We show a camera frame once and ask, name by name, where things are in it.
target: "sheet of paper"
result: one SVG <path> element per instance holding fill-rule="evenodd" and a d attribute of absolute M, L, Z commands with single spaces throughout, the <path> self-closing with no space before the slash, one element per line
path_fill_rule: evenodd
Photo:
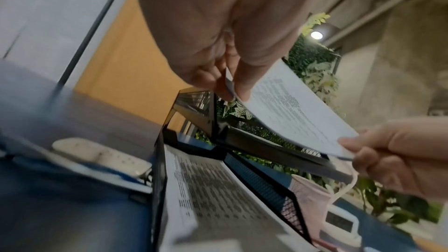
<path fill-rule="evenodd" d="M 222 161 L 165 146 L 168 223 L 160 251 L 317 252 Z"/>
<path fill-rule="evenodd" d="M 226 77 L 227 88 L 236 96 L 228 70 Z M 356 137 L 357 132 L 281 59 L 257 82 L 251 98 L 241 103 L 267 128 L 293 144 L 346 160 L 354 157 L 337 139 Z"/>

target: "hand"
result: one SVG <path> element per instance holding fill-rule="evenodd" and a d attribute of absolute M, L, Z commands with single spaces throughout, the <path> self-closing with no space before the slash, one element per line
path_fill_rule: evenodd
<path fill-rule="evenodd" d="M 225 67 L 243 100 L 298 37 L 310 0 L 140 0 L 149 29 L 185 82 L 232 96 Z"/>
<path fill-rule="evenodd" d="M 353 167 L 400 193 L 448 199 L 448 118 L 388 122 L 339 143 L 355 152 Z"/>

